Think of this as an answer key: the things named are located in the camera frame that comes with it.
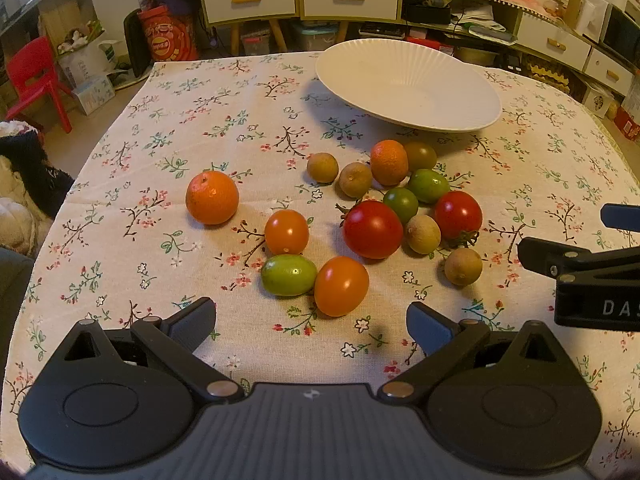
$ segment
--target white bowl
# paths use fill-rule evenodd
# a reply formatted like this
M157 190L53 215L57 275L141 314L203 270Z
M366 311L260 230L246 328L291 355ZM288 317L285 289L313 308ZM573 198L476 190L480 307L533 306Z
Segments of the white bowl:
M408 41L338 43L320 54L316 73L350 105L410 128L471 132L502 113L498 94L473 67Z

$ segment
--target tablecloth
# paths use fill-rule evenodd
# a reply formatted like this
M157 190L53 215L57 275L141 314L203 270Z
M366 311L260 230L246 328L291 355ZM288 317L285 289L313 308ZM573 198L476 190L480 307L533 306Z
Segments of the tablecloth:
M129 327L209 296L218 318L196 355L247 390L258 381L363 381L376 389L422 358L404 324L414 300L454 320L481 319L492 330L541 319L602 407L589 468L603 477L638 466L640 336L556 326L554 281L524 270L516 256L529 235L593 251L638 244L638 234L600 222L603 203L640 200L608 133L559 91L482 68L476 70L504 109L493 126L464 134L395 126L332 95L316 77L317 56L154 66L82 168L34 267L2 391L1 457L22 470L30 466L17 426L20 403L78 319ZM464 113L465 103L458 106ZM319 313L310 296L266 293L263 228L278 209L307 218L304 255L318 268L336 254L357 258L342 240L335 208L349 202L334 186L309 179L307 157L331 152L341 167L366 162L370 148L389 138L430 142L435 169L480 203L478 282L449 285L441 265L446 250L417 257L402 248L367 263L367 297L338 319ZM238 185L240 205L227 224L204 227L184 206L188 182L203 170L223 171ZM378 190L368 194L381 197Z

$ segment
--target red chair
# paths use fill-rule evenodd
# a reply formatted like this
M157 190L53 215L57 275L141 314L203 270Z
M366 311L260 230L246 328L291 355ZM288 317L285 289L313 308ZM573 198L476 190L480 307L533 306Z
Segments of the red chair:
M33 40L22 47L6 64L6 73L18 92L19 99L18 103L7 111L7 120L18 116L27 106L48 93L56 105L62 127L67 133L71 131L71 123L58 95L58 90L72 95L71 90L58 80L53 54L46 37ZM27 85L27 81L36 76L40 78Z

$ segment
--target cherry tomato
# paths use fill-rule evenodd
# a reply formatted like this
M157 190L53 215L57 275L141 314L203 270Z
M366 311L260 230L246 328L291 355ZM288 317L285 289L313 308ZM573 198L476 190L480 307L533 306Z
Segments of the cherry tomato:
M388 205L365 200L347 213L342 234L354 253L381 260L391 256L400 247L402 223Z
M300 254L309 241L305 217L293 209L276 211L264 226L264 241L273 254Z
M369 290L369 273L364 265L346 256L336 256L316 276L314 299L328 316L344 316L354 310Z
M482 227L482 210L478 202L464 191L449 191L438 200L433 219L442 237L469 241Z

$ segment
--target black round object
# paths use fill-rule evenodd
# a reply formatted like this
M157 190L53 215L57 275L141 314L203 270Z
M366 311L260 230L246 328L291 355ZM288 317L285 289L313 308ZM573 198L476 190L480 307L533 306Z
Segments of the black round object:
M175 443L193 418L187 388L168 374L102 358L47 365L20 407L30 449L73 469L147 460Z
M498 364L443 381L426 406L432 435L462 460L504 474L542 474L586 459L600 432L597 402L584 384L554 384L556 370L545 365Z

